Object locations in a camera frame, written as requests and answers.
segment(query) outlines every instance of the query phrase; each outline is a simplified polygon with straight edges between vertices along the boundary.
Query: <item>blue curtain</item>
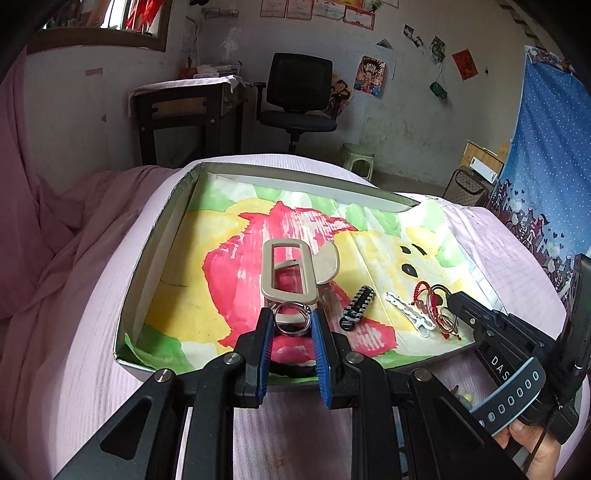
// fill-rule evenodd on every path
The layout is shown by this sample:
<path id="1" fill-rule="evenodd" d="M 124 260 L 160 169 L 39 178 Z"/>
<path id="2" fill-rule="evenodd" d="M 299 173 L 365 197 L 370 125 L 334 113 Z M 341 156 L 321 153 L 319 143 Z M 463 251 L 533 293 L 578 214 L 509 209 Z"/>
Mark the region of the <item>blue curtain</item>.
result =
<path id="1" fill-rule="evenodd" d="M 591 99 L 570 73 L 527 57 L 511 151 L 489 203 L 560 297 L 591 244 Z"/>

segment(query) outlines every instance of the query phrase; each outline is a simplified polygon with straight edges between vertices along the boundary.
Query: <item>pink bedsheet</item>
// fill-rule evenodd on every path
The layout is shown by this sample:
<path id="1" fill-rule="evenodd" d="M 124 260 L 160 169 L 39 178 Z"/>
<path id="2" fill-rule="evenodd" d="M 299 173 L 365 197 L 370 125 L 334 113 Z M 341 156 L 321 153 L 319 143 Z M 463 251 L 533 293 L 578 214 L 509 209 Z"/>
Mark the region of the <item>pink bedsheet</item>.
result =
<path id="1" fill-rule="evenodd" d="M 213 161 L 364 183 L 341 168 L 289 155 Z M 113 361 L 116 321 L 155 219 L 193 166 L 176 173 L 157 167 L 103 173 L 70 192 L 85 200 L 86 226 L 50 263 L 30 308 L 11 322 L 0 363 L 5 382 L 0 436 L 33 480 L 52 478 L 138 388 L 140 382 Z M 564 311 L 524 247 L 486 210 L 442 205 L 454 234 L 506 308 L 556 337 Z M 462 391 L 473 392 L 476 401 L 493 388 L 470 353 L 433 370 L 446 385 L 458 383 Z M 588 385 L 584 394 L 588 409 Z M 574 449 L 581 428 L 563 448 L 562 458 Z M 236 412 L 234 447 L 235 478 L 348 478 L 350 412 L 327 411 L 316 392 L 269 393 L 258 411 Z"/>

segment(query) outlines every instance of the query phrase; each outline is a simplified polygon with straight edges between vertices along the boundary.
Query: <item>plastic stool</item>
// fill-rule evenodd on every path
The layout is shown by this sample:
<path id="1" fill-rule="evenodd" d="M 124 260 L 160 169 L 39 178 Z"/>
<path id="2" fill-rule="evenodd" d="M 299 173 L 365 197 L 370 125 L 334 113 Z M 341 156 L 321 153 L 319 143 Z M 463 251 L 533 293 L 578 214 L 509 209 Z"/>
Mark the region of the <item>plastic stool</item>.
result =
<path id="1" fill-rule="evenodd" d="M 374 173 L 375 154 L 361 145 L 345 143 L 340 149 L 343 168 L 352 171 L 362 179 L 371 181 Z"/>

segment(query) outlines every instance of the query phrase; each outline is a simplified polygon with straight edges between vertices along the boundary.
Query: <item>finger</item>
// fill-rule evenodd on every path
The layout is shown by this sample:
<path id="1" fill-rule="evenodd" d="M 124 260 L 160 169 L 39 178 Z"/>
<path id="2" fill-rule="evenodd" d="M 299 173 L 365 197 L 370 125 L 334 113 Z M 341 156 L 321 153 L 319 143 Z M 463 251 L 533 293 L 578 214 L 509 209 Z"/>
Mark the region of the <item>finger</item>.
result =
<path id="1" fill-rule="evenodd" d="M 544 429 L 540 425 L 527 426 L 521 423 L 519 420 L 514 420 L 509 425 L 509 431 L 511 436 L 523 445 L 528 452 L 532 452 L 535 448 L 535 444 L 538 443 L 540 435 Z M 543 457 L 554 457 L 557 452 L 560 451 L 560 444 L 552 437 L 547 434 L 535 455 L 536 459 L 542 459 Z"/>
<path id="2" fill-rule="evenodd" d="M 514 420 L 509 425 L 509 431 L 511 432 L 511 436 L 531 453 L 544 429 L 539 425 L 528 426 L 519 420 Z"/>
<path id="3" fill-rule="evenodd" d="M 509 433 L 509 428 L 502 429 L 499 433 L 497 433 L 494 437 L 496 442 L 501 446 L 502 449 L 505 449 L 509 443 L 509 438 L 511 434 Z"/>

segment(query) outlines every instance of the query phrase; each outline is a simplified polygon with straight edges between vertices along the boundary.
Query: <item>white cloth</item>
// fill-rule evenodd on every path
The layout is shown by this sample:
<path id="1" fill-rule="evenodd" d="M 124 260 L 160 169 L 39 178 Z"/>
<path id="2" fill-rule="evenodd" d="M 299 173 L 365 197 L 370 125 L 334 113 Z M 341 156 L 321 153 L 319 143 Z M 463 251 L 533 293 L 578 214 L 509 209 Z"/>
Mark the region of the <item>white cloth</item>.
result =
<path id="1" fill-rule="evenodd" d="M 136 89 L 131 90 L 127 102 L 127 116 L 131 118 L 131 99 L 135 95 L 141 95 L 142 93 L 147 92 L 155 92 L 156 90 L 165 90 L 168 88 L 195 87 L 199 85 L 216 85 L 218 83 L 229 83 L 231 92 L 233 92 L 234 88 L 236 88 L 238 85 L 250 85 L 249 83 L 245 82 L 242 79 L 242 77 L 237 77 L 236 75 L 228 75 L 225 77 L 208 77 L 204 79 L 171 80 L 169 82 L 150 83 L 149 85 L 143 85 L 141 87 L 137 87 Z"/>

